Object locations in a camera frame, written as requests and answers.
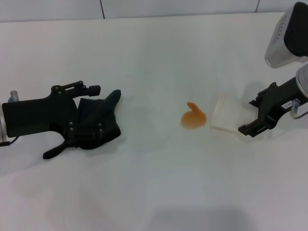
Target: label sticker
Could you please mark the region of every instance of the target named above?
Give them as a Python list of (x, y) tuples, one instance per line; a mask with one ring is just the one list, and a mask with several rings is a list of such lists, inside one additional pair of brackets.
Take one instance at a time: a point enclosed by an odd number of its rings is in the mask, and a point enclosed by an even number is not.
[(283, 107), (284, 109), (287, 109), (292, 106), (292, 103), (293, 102), (290, 100), (289, 102), (286, 102), (285, 104), (281, 105), (281, 107)]

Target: table surface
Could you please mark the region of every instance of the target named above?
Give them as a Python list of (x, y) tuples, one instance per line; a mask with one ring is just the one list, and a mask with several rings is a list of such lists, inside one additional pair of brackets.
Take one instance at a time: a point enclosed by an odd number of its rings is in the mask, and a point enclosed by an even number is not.
[(0, 149), (6, 231), (296, 231), (308, 225), (308, 117), (238, 139), (209, 122), (185, 130), (196, 103), (248, 103), (301, 63), (272, 69), (264, 54), (282, 13), (0, 24), (0, 100), (43, 98), (83, 80), (116, 108), (122, 135), (90, 151), (54, 132)]

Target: silver cylinder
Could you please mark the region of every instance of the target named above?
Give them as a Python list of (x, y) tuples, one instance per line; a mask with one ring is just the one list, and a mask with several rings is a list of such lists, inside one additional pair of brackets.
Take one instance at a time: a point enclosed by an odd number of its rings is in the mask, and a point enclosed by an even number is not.
[(296, 83), (300, 91), (308, 98), (308, 64), (302, 66), (297, 71)]
[(1, 103), (0, 103), (0, 142), (6, 142), (6, 125)]

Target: orange liquid spill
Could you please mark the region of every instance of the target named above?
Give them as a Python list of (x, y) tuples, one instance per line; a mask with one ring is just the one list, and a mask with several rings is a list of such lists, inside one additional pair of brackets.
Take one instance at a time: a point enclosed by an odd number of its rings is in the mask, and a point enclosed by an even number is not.
[(203, 113), (196, 104), (187, 102), (191, 111), (185, 112), (181, 119), (181, 125), (185, 129), (195, 129), (202, 127), (206, 123), (206, 114)]

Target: white wall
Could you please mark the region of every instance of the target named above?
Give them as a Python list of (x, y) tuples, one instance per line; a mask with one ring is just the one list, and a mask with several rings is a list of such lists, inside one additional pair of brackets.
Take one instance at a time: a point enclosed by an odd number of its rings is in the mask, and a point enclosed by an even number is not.
[(260, 0), (257, 12), (285, 12), (298, 1), (308, 4), (308, 0)]
[(103, 19), (100, 0), (0, 0), (0, 22)]
[(102, 0), (106, 18), (255, 12), (258, 0)]

